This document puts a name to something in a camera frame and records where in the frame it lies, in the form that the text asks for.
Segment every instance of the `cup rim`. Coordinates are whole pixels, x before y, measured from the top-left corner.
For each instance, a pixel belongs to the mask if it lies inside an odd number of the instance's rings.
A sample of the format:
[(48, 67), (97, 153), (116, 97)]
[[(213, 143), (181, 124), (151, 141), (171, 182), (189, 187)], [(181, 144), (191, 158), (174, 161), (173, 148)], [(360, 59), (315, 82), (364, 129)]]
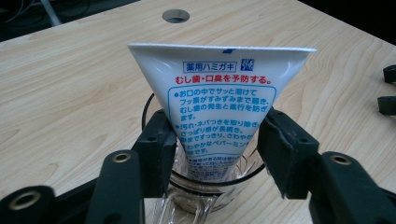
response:
[[(150, 97), (148, 98), (148, 100), (146, 101), (145, 107), (143, 109), (143, 114), (142, 114), (142, 130), (146, 127), (146, 116), (149, 110), (149, 105), (152, 101), (152, 99), (154, 98), (155, 94), (152, 93), (150, 95)], [(265, 163), (263, 163), (261, 166), (259, 166), (256, 170), (254, 170), (252, 173), (245, 175), (241, 178), (238, 179), (234, 179), (234, 180), (230, 180), (230, 181), (224, 181), (224, 182), (205, 182), (205, 181), (199, 181), (199, 180), (194, 180), (191, 178), (188, 178), (184, 175), (179, 174), (178, 172), (174, 171), (172, 169), (172, 175), (175, 175), (178, 178), (184, 179), (186, 181), (192, 182), (192, 183), (196, 183), (199, 184), (201, 186), (209, 186), (209, 187), (225, 187), (225, 186), (231, 186), (231, 185), (235, 185), (235, 184), (239, 184), (241, 182), (244, 182), (248, 179), (250, 179), (251, 177), (257, 175), (259, 172), (261, 172), (263, 169), (265, 168)]]

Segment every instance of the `metal screw hole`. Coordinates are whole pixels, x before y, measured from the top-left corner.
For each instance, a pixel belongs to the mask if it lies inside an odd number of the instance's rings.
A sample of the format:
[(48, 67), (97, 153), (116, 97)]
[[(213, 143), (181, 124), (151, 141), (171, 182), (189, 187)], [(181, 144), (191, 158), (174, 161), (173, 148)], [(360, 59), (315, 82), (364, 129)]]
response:
[(332, 161), (335, 161), (341, 165), (350, 165), (352, 163), (349, 159), (347, 159), (343, 156), (338, 156), (338, 155), (333, 155), (330, 157), (330, 159), (332, 159)]
[(113, 157), (114, 162), (125, 162), (128, 161), (129, 159), (131, 159), (131, 155), (127, 153), (121, 153)]
[(11, 201), (9, 208), (11, 210), (21, 210), (36, 203), (41, 198), (41, 193), (36, 190), (31, 190), (21, 194)]

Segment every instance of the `wooden table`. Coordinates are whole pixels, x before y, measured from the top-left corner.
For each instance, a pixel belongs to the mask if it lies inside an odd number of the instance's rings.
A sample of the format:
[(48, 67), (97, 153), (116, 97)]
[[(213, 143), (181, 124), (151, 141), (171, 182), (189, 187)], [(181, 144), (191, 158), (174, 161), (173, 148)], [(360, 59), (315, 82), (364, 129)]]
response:
[[(171, 8), (190, 19), (164, 21)], [(143, 0), (0, 43), (0, 198), (33, 185), (62, 194), (134, 144), (151, 90), (130, 42), (318, 49), (275, 108), (317, 138), (320, 152), (354, 157), (396, 191), (396, 119), (376, 104), (396, 94), (382, 75), (396, 63), (395, 46), (295, 0)], [(208, 223), (309, 223), (307, 205), (282, 200), (262, 172)]]

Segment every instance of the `clear plastic cup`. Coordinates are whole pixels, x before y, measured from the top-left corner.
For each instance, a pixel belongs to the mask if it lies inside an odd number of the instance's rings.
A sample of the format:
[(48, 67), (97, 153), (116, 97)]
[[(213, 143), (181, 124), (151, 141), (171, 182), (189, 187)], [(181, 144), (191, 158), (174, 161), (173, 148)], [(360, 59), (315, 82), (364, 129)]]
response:
[[(142, 127), (161, 109), (154, 95), (148, 98), (142, 116)], [(186, 177), (184, 149), (177, 144), (168, 197), (158, 199), (152, 223), (205, 223), (207, 216), (230, 203), (265, 168), (257, 150), (258, 132), (228, 176), (220, 183), (202, 182)]]

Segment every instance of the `black object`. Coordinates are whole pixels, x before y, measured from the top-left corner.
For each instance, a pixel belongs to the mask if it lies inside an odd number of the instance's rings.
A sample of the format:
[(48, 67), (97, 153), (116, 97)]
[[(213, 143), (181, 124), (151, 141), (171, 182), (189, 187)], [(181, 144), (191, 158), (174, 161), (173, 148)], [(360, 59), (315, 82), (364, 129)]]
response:
[(383, 115), (396, 115), (396, 96), (381, 96), (377, 98), (379, 112)]
[[(396, 82), (396, 64), (383, 69), (386, 83)], [(377, 98), (379, 112), (383, 115), (396, 115), (396, 96), (381, 96)]]
[(393, 1), (299, 0), (340, 21), (396, 45)]
[[(98, 179), (56, 198), (43, 186), (11, 193), (0, 202), (0, 223), (144, 223), (143, 198), (166, 194), (175, 148), (176, 135), (160, 110), (133, 151), (105, 158)], [(396, 223), (394, 193), (377, 186), (352, 158), (319, 155), (318, 141), (286, 114), (271, 109), (260, 126), (258, 150), (282, 196), (312, 193), (314, 223)], [(12, 204), (22, 207), (15, 211)]]
[(396, 82), (396, 64), (384, 68), (383, 72), (386, 83)]

